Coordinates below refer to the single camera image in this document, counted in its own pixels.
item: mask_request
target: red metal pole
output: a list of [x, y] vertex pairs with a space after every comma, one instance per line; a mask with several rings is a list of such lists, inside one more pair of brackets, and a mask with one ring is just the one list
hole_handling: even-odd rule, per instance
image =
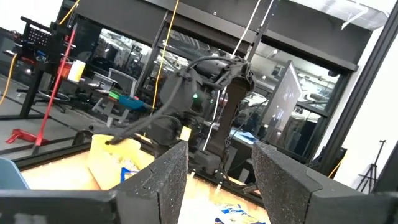
[[36, 146], [40, 146], [42, 144], [43, 136], [44, 136], [44, 127], [45, 127], [45, 124], [47, 122], [47, 119], [49, 118], [49, 114], [50, 114], [50, 110], [51, 110], [51, 107], [52, 107], [52, 103], [53, 103], [55, 95], [57, 93], [56, 90], [58, 90], [58, 86], [60, 85], [60, 82], [61, 82], [61, 77], [62, 77], [61, 73], [63, 71], [63, 68], [65, 67], [65, 62], [67, 61], [67, 58], [69, 56], [70, 47], [72, 46], [72, 42], [75, 39], [76, 28], [77, 28], [77, 24], [75, 24], [75, 26], [73, 26], [73, 30], [72, 30], [72, 34], [71, 34], [71, 36], [69, 38], [67, 50], [65, 51], [65, 54], [63, 56], [63, 60], [61, 62], [61, 67], [58, 70], [57, 80], [55, 81], [55, 85], [54, 85], [54, 88], [52, 90], [52, 94], [51, 94], [51, 98], [50, 98], [50, 101], [49, 101], [49, 105], [47, 106], [47, 110], [46, 110], [46, 112], [44, 114], [44, 118], [43, 118], [42, 126], [40, 127], [40, 131], [37, 134], [36, 144], [35, 144]]

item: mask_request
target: red tripod base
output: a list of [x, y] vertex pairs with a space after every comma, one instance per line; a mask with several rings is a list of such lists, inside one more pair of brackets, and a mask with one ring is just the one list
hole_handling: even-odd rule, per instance
[[[6, 141], [8, 144], [14, 143], [16, 139], [21, 139], [27, 142], [36, 142], [37, 136], [31, 133], [28, 133], [27, 131], [21, 130], [21, 129], [14, 129], [12, 130], [12, 135], [11, 137]], [[49, 140], [43, 139], [42, 143], [48, 142]]]

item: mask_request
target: yellow cable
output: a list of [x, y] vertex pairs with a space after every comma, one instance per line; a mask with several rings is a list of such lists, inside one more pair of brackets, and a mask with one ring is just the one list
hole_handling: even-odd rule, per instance
[[174, 16], [175, 16], [175, 12], [177, 11], [177, 7], [178, 7], [179, 2], [180, 2], [180, 0], [177, 0], [177, 2], [175, 3], [175, 7], [174, 7], [174, 11], [173, 11], [172, 20], [170, 21], [169, 31], [167, 31], [166, 41], [165, 41], [164, 47], [163, 47], [162, 59], [160, 60], [159, 72], [157, 73], [157, 77], [156, 77], [156, 83], [155, 83], [155, 96], [154, 96], [154, 102], [153, 102], [153, 104], [152, 104], [152, 112], [150, 113], [150, 115], [153, 114], [154, 109], [155, 109], [155, 105], [156, 105], [156, 96], [157, 96], [157, 85], [159, 84], [159, 77], [160, 77], [160, 73], [162, 72], [163, 61], [164, 61], [164, 55], [165, 55], [165, 52], [166, 52], [166, 46], [167, 46], [167, 43], [169, 42], [169, 37], [170, 37], [170, 33], [171, 33], [171, 30], [172, 30], [173, 21], [174, 21]]
[[17, 54], [14, 54], [14, 57], [12, 58], [12, 61], [11, 61], [10, 70], [8, 71], [6, 89], [4, 90], [4, 93], [2, 94], [2, 97], [1, 97], [1, 100], [0, 100], [0, 105], [2, 104], [4, 99], [6, 98], [6, 95], [7, 95], [7, 92], [8, 92], [8, 86], [10, 85], [10, 81], [11, 81], [12, 68], [14, 67], [16, 58], [17, 58]]
[[67, 13], [67, 15], [61, 20], [60, 25], [63, 24], [63, 22], [65, 22], [65, 20], [68, 18], [68, 16], [72, 13], [72, 11], [76, 8], [77, 4], [79, 4], [80, 0], [77, 0], [74, 5], [69, 9], [69, 12]]
[[339, 166], [341, 165], [341, 163], [343, 162], [345, 157], [343, 157], [340, 162], [337, 164], [337, 166], [333, 169], [333, 171], [329, 174], [329, 178], [336, 172], [336, 170], [339, 168]]

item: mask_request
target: metal rack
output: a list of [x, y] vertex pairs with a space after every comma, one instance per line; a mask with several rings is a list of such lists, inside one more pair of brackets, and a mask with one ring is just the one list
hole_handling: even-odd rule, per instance
[[61, 59], [60, 52], [70, 33], [68, 29], [55, 23], [46, 27], [25, 17], [21, 17], [21, 20], [26, 22], [26, 25], [24, 33], [15, 40], [15, 52], [18, 60], [30, 62], [35, 67], [33, 79], [19, 114], [0, 116], [0, 121], [43, 118], [42, 114], [29, 114], [30, 109], [34, 104], [44, 72], [52, 75], [57, 73]]

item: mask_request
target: glass window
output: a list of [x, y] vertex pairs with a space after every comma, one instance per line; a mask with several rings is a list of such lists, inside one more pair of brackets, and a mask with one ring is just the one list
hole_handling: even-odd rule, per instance
[[90, 63], [106, 71], [114, 68], [139, 78], [149, 50], [149, 46], [102, 29]]
[[86, 62], [86, 76], [90, 72], [107, 75], [113, 68], [139, 78], [149, 56], [149, 46], [87, 22], [80, 29], [72, 57]]
[[[227, 100], [220, 98], [219, 107], [222, 108]], [[266, 106], [267, 98], [265, 96], [255, 92], [250, 93], [240, 102], [238, 113], [233, 121], [233, 127], [241, 127], [243, 131], [257, 136], [256, 129], [261, 124], [261, 115]]]
[[302, 85], [299, 101], [324, 110], [340, 75], [329, 76], [329, 70], [263, 43], [251, 61], [258, 84], [273, 91], [288, 60], [293, 61]]
[[[154, 61], [154, 68], [152, 69], [150, 75], [146, 78], [143, 88], [141, 90], [142, 94], [139, 96], [141, 100], [144, 100], [146, 103], [152, 105], [154, 90], [156, 84], [157, 74], [160, 68], [160, 62], [162, 61], [162, 53], [163, 50], [159, 50], [157, 54], [156, 60]], [[186, 67], [189, 64], [189, 61], [183, 57], [170, 53], [168, 51], [165, 52], [164, 61], [162, 66], [162, 72], [160, 74], [159, 79], [159, 89], [163, 85], [164, 77], [174, 74], [177, 70], [180, 70], [183, 67]]]
[[204, 56], [223, 56], [230, 57], [231, 54], [220, 50], [216, 47], [212, 47], [206, 43], [189, 37], [185, 34], [172, 30], [170, 32], [170, 38], [168, 42], [168, 47], [172, 49], [177, 49], [184, 54], [190, 56], [190, 58], [200, 58]]
[[283, 131], [276, 132], [269, 143], [302, 156], [320, 118], [320, 115], [296, 106]]

